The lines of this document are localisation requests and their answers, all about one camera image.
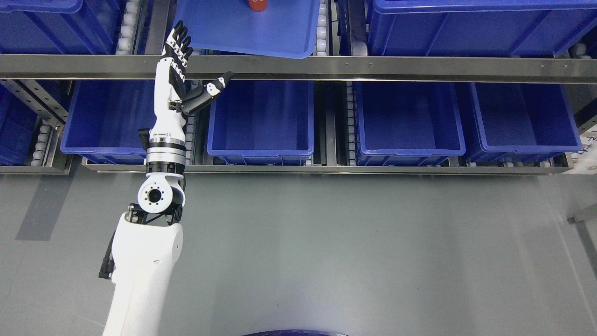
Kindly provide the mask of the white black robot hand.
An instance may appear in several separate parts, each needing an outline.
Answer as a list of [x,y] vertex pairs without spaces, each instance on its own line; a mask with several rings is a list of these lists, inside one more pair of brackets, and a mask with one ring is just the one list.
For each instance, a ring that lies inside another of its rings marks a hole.
[[156,64],[153,96],[156,123],[149,132],[151,139],[184,140],[186,119],[215,102],[233,78],[233,72],[228,71],[198,89],[187,91],[186,72],[193,53],[190,43],[188,28],[183,21],[177,21],[166,36]]

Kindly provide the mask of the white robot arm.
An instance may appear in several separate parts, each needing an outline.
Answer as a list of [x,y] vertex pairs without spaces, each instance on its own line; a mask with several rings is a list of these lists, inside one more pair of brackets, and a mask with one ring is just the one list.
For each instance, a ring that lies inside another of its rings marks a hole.
[[146,180],[122,213],[100,268],[115,285],[105,336],[156,336],[168,286],[183,246],[186,197],[181,134],[141,128]]

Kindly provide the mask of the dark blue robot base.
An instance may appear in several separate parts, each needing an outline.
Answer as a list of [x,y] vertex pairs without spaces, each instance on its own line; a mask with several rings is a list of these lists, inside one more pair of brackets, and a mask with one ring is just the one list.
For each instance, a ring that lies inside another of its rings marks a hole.
[[246,334],[246,336],[346,336],[343,333],[328,332],[324,330],[311,329],[281,329],[281,330],[267,330]]

